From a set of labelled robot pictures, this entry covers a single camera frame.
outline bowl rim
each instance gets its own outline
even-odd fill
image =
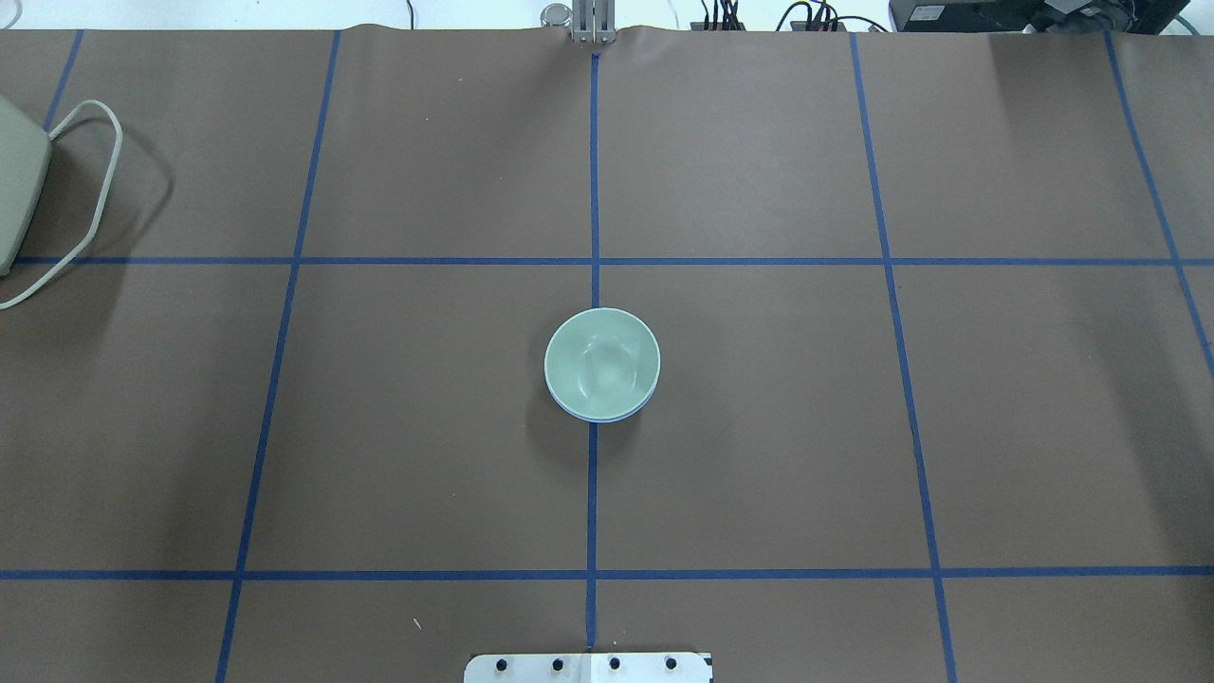
[[[594,417],[594,416],[582,415],[582,414],[574,411],[573,409],[571,409],[569,406],[567,406],[565,404],[565,402],[561,400],[561,398],[557,395],[557,393],[552,389],[552,380],[549,376],[549,370],[548,369],[549,369],[549,359],[551,359],[551,357],[552,357],[552,341],[555,341],[556,337],[561,334],[561,330],[565,329],[565,326],[567,324],[572,323],[573,320],[578,319],[579,317],[588,315],[588,314],[595,314],[599,311],[613,311],[613,312],[618,312],[618,313],[624,313],[625,315],[628,315],[628,317],[632,318],[634,320],[636,320],[641,325],[641,329],[643,329],[645,332],[648,335],[649,340],[653,341],[653,349],[658,354],[658,368],[657,368],[657,371],[653,374],[653,382],[649,385],[649,388],[646,391],[643,399],[641,399],[640,402],[637,402],[635,405],[632,405],[631,408],[629,408],[623,414],[618,414],[618,415],[617,414],[612,414],[612,415],[607,415],[607,416]],[[549,340],[548,340],[548,348],[544,349],[544,385],[548,386],[548,393],[549,393],[549,395],[552,397],[552,400],[556,402],[556,405],[561,406],[561,410],[563,410],[565,412],[569,414],[571,416],[573,416],[573,417],[575,417],[578,420],[582,420],[582,421],[585,421],[585,422],[591,422],[591,423],[595,423],[595,425],[608,425],[608,423],[612,423],[612,422],[619,422],[622,420],[626,420],[626,419],[631,417],[637,411],[640,411],[641,409],[643,409],[645,405],[649,403],[649,399],[653,397],[653,393],[657,391],[657,388],[658,388],[658,379],[659,377],[662,377],[662,347],[658,345],[658,336],[657,336],[657,334],[653,334],[653,329],[651,329],[649,325],[646,324],[643,319],[641,319],[640,317],[637,317],[634,313],[630,313],[630,312],[625,311],[624,308],[614,308],[614,307],[611,307],[611,306],[596,306],[596,307],[586,308],[584,311],[574,313],[568,319],[566,319],[565,321],[562,321],[560,324],[560,326],[556,328],[556,331],[554,331],[552,336],[550,336]]]

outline blue grid line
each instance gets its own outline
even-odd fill
[[[304,188],[304,201],[300,206],[300,221],[295,234],[295,262],[291,263],[287,278],[287,294],[283,298],[283,314],[278,324],[278,343],[274,347],[274,360],[270,371],[270,387],[266,391],[266,408],[261,419],[261,433],[257,437],[257,453],[253,462],[253,478],[249,483],[249,499],[244,511],[244,524],[240,530],[240,546],[237,551],[236,574],[232,580],[232,594],[228,599],[227,620],[223,626],[223,639],[220,645],[219,664],[215,667],[215,682],[223,683],[227,678],[228,658],[232,654],[232,636],[236,632],[237,611],[240,609],[242,575],[249,560],[249,541],[253,536],[253,520],[257,511],[257,494],[261,490],[261,474],[266,463],[266,446],[270,442],[270,427],[274,417],[274,403],[278,398],[278,380],[283,370],[283,354],[287,349],[287,332],[290,329],[291,306],[295,298],[295,285],[299,281],[299,258],[304,254],[304,238],[307,234],[307,220],[311,211],[312,188],[316,183],[316,170],[320,163],[320,143],[324,140],[324,124],[329,112],[329,96],[333,93],[333,76],[337,66],[337,50],[341,46],[341,32],[333,32],[333,44],[329,47],[329,67],[324,76],[324,91],[320,95],[320,112],[316,121],[316,136],[312,141],[312,158],[308,161],[307,184]]]
[[[505,570],[246,570],[242,582],[585,581],[582,569]],[[0,581],[233,581],[236,571],[7,569]],[[597,569],[599,581],[823,581],[897,579],[1065,579],[1214,576],[1214,565],[953,567],[843,569]]]
[[[599,307],[599,57],[590,55],[590,307]],[[599,426],[586,425],[586,650],[592,650],[599,624]]]
[[[59,74],[59,82],[55,86],[55,96],[51,97],[51,106],[46,108],[46,118],[42,120],[42,130],[51,130],[51,124],[55,123],[55,114],[59,110],[59,99],[63,98],[63,91],[68,87],[68,78],[72,75],[72,67],[75,66],[75,58],[80,53],[80,42],[84,40],[84,29],[76,32],[75,39],[72,40],[72,50],[68,51],[68,61],[63,63],[63,73]]]
[[[940,641],[944,655],[944,671],[949,683],[957,683],[957,662],[953,658],[953,636],[948,626],[948,605],[944,601],[944,581],[940,576],[940,551],[936,546],[936,523],[931,513],[931,495],[927,491],[927,468],[923,459],[923,440],[919,438],[919,415],[914,405],[914,387],[910,383],[910,364],[907,360],[906,337],[902,331],[902,312],[898,307],[897,284],[894,279],[894,263],[890,257],[890,238],[885,227],[885,206],[881,203],[881,183],[877,173],[877,154],[873,150],[873,131],[868,118],[868,99],[864,96],[864,75],[860,64],[860,47],[856,34],[847,34],[851,45],[851,66],[856,76],[856,98],[860,103],[860,123],[864,133],[864,154],[868,156],[868,180],[873,190],[873,209],[877,214],[877,233],[881,240],[881,257],[885,258],[885,288],[890,297],[890,315],[894,320],[894,340],[898,352],[898,368],[902,374],[902,394],[907,405],[907,421],[910,425],[910,442],[914,448],[915,471],[919,479],[919,503],[923,508],[923,527],[927,539],[927,556],[935,573],[932,587],[936,593],[936,617],[940,621]]]
[[[17,256],[23,264],[53,264],[62,256]],[[76,256],[73,264],[301,264],[301,266],[1065,266],[1172,267],[1175,258],[1068,258],[1021,256]],[[1180,258],[1214,266],[1214,258]]]
[[[1151,164],[1146,160],[1146,152],[1142,149],[1142,141],[1139,138],[1138,125],[1134,123],[1134,113],[1130,110],[1130,101],[1125,95],[1122,68],[1117,63],[1117,50],[1113,47],[1113,36],[1107,30],[1105,32],[1105,49],[1108,51],[1108,64],[1113,70],[1113,82],[1117,84],[1117,97],[1122,101],[1122,114],[1125,116],[1125,127],[1129,130],[1130,141],[1134,143],[1134,153],[1138,155],[1139,166],[1142,169],[1146,188],[1151,193],[1151,203],[1155,204],[1155,215],[1159,218],[1159,229],[1163,230],[1163,240],[1168,243],[1168,252],[1172,254],[1172,262],[1176,268],[1176,279],[1180,280],[1180,289],[1185,294],[1189,315],[1192,318],[1193,328],[1197,330],[1197,343],[1201,345],[1202,354],[1206,357],[1206,369],[1209,371],[1210,379],[1214,379],[1214,354],[1210,352],[1209,338],[1206,336],[1206,325],[1202,324],[1202,315],[1197,311],[1197,302],[1193,301],[1193,291],[1189,286],[1189,277],[1185,274],[1185,264],[1180,258],[1176,239],[1172,234],[1172,226],[1168,223],[1168,214],[1163,210],[1159,188],[1155,183],[1155,173],[1151,172]]]

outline vertical blue line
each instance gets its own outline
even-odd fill
[[[245,565],[249,562],[249,541],[253,537],[253,522],[257,512],[257,495],[261,491],[261,473],[266,465],[266,446],[270,443],[270,427],[274,419],[274,404],[278,400],[278,380],[283,370],[283,354],[287,351],[287,332],[290,329],[291,307],[295,302],[295,284],[299,280],[300,257],[304,254],[304,237],[307,233],[307,218],[311,211],[312,186],[316,182],[316,169],[320,161],[320,142],[324,140],[324,123],[329,112],[329,96],[333,92],[333,75],[337,66],[337,47],[341,45],[341,32],[333,32],[329,47],[329,67],[324,75],[324,92],[320,96],[320,113],[317,115],[316,136],[312,140],[312,158],[308,161],[307,184],[304,188],[304,200],[300,206],[300,221],[295,232],[295,257],[290,274],[287,278],[287,294],[283,298],[283,314],[278,321],[278,343],[274,347],[274,362],[270,371],[270,387],[266,391],[266,408],[261,416],[261,433],[257,437],[257,454],[253,462],[253,478],[249,483],[249,499],[244,508],[244,524],[240,529],[240,547],[237,551],[236,579],[232,581],[232,594],[228,598],[227,620],[223,625],[223,641],[220,645],[220,659],[215,667],[215,682],[223,683],[227,678],[228,659],[232,654],[232,636],[236,633],[237,611],[240,609],[240,590]]]
[[[599,52],[590,55],[590,307],[599,307]],[[586,650],[599,621],[599,426],[586,428]]]
[[[881,241],[881,258],[885,261],[885,289],[890,298],[894,320],[894,340],[898,352],[898,370],[902,374],[902,395],[910,425],[910,443],[914,449],[915,471],[919,479],[919,506],[923,510],[924,534],[927,537],[927,557],[931,560],[932,588],[936,593],[936,617],[940,621],[940,641],[944,651],[944,672],[949,683],[957,683],[957,662],[953,659],[953,636],[948,626],[948,607],[944,601],[944,580],[940,575],[940,551],[936,546],[936,523],[931,513],[931,495],[927,491],[927,468],[923,460],[923,442],[919,438],[919,414],[914,405],[914,387],[910,383],[910,364],[907,362],[906,335],[902,331],[902,309],[898,306],[897,283],[894,279],[894,261],[890,238],[885,228],[885,206],[881,203],[881,183],[877,175],[877,154],[873,150],[873,131],[868,119],[868,98],[864,95],[864,76],[860,66],[860,47],[856,34],[847,35],[851,42],[851,66],[856,75],[856,97],[860,102],[860,123],[864,133],[864,154],[868,156],[868,181],[873,192],[877,212],[877,233]]]
[[[42,120],[42,130],[51,130],[51,124],[55,121],[55,114],[59,109],[59,99],[63,98],[63,91],[68,87],[68,78],[72,75],[72,67],[75,66],[76,55],[80,53],[80,42],[84,40],[84,29],[76,32],[75,39],[72,41],[72,50],[68,51],[68,61],[63,64],[63,73],[59,74],[59,84],[55,86],[55,96],[51,97],[51,106],[46,109],[46,119]]]
[[[1130,99],[1125,95],[1125,82],[1122,80],[1122,68],[1117,63],[1117,50],[1113,47],[1113,36],[1105,32],[1105,49],[1108,51],[1108,64],[1113,69],[1113,81],[1117,84],[1117,97],[1122,101],[1122,114],[1125,116],[1125,127],[1129,129],[1130,141],[1134,143],[1134,153],[1139,158],[1139,167],[1142,169],[1142,177],[1146,180],[1146,188],[1151,193],[1151,201],[1155,204],[1155,215],[1159,218],[1159,228],[1163,230],[1163,240],[1168,244],[1168,252],[1172,255],[1173,266],[1176,268],[1176,279],[1180,280],[1180,290],[1185,294],[1185,303],[1189,306],[1189,317],[1197,329],[1197,343],[1206,357],[1206,370],[1214,379],[1214,354],[1210,352],[1209,337],[1206,335],[1206,325],[1202,324],[1202,315],[1197,311],[1197,302],[1193,301],[1193,291],[1189,286],[1189,275],[1185,274],[1185,264],[1180,260],[1180,249],[1176,247],[1176,239],[1172,234],[1172,226],[1168,223],[1168,214],[1163,210],[1163,200],[1159,199],[1159,188],[1155,183],[1155,173],[1151,172],[1151,164],[1146,160],[1146,152],[1142,149],[1142,141],[1139,138],[1138,125],[1134,124],[1134,114],[1130,112]]]

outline white mounting plate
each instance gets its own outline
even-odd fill
[[[673,660],[674,668],[668,666]],[[478,655],[464,668],[464,683],[711,683],[713,655],[615,653]]]

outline gray table surface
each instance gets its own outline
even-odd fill
[[[0,315],[0,678],[1214,681],[1214,40],[0,53],[127,143]],[[109,143],[56,142],[0,296]],[[664,355],[588,428],[540,366],[595,303]]]

